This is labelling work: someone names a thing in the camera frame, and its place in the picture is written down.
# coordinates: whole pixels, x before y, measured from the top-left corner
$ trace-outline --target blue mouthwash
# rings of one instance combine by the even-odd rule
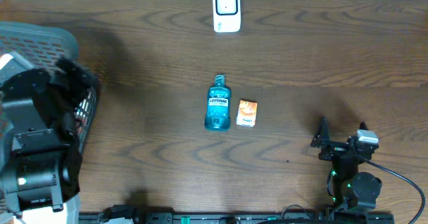
[[[231,91],[226,87],[225,76],[215,76],[215,84],[208,91],[207,117],[205,117],[207,130],[227,130],[229,128],[230,95]]]

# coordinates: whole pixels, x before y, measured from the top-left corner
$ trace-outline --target listerine label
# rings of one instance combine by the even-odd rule
[[[225,98],[210,98],[208,101],[208,106],[229,106],[229,100]]]

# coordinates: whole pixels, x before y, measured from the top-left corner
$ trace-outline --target wood grain surface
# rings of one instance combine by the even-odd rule
[[[4,0],[0,19],[61,27],[104,89],[80,172],[83,211],[114,204],[176,211],[322,209],[331,163],[310,148],[321,116],[346,140],[365,121],[373,160],[428,193],[428,0],[241,0],[239,33],[218,34],[211,0]],[[215,74],[232,90],[232,125],[208,132]],[[257,101],[254,128],[234,125]],[[383,182],[396,223],[420,198]],[[420,223],[428,223],[425,212]]]

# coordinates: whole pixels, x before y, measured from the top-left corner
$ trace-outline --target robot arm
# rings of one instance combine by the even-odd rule
[[[80,191],[98,79],[64,58],[54,71],[36,68],[17,52],[0,58],[0,187],[7,212],[22,217],[49,207],[59,213]]]

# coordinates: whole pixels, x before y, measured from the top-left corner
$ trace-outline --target white sticker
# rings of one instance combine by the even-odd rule
[[[208,106],[229,106],[229,100],[225,98],[210,98],[208,101]]]
[[[4,54],[0,57],[0,70],[6,66],[7,63],[9,63],[9,61],[11,61],[13,59],[13,56],[10,54]]]

